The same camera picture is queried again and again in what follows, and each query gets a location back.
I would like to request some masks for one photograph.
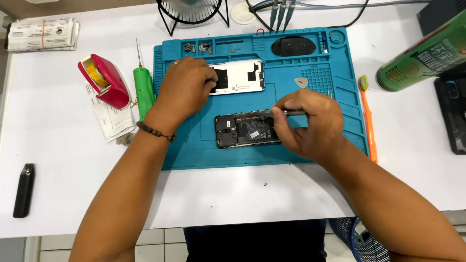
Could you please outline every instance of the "blue silicone repair mat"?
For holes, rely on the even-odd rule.
[[[272,44],[283,37],[302,36],[317,46],[314,53],[301,56],[277,56]],[[231,44],[216,44],[242,41]],[[208,42],[212,54],[199,51]],[[196,52],[185,52],[186,43],[196,45]],[[295,78],[309,80],[306,87],[336,99],[343,111],[343,135],[369,155],[364,119],[344,28],[307,28],[278,34],[239,34],[203,39],[169,40],[154,47],[154,92],[158,95],[162,78],[170,63],[192,55],[208,63],[261,59],[264,63],[265,89],[254,93],[210,96],[199,114],[189,118],[179,129],[165,158],[163,170],[307,163],[308,159],[288,151],[281,144],[218,149],[214,118],[217,115],[269,109],[278,99],[299,89]],[[307,126],[305,116],[290,117],[292,127]]]

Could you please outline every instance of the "hand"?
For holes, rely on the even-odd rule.
[[[188,56],[176,62],[168,68],[157,100],[144,118],[148,126],[168,135],[202,109],[218,81],[204,59]]]
[[[304,110],[308,127],[292,129],[282,109]],[[283,145],[291,152],[322,165],[337,159],[346,142],[343,114],[338,102],[326,95],[301,89],[280,99],[272,108],[274,128]]]

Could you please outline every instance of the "spray can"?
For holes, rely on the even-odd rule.
[[[466,10],[379,68],[378,84],[395,92],[466,62]]]

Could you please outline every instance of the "tape dispenser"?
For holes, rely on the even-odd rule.
[[[97,98],[116,109],[129,104],[128,90],[112,62],[92,54],[81,60],[78,68],[98,93]]]

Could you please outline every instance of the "barcode sticker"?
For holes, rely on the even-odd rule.
[[[252,133],[250,136],[251,136],[251,138],[254,138],[254,137],[258,136],[258,135],[259,135],[259,131],[256,131],[256,132]]]

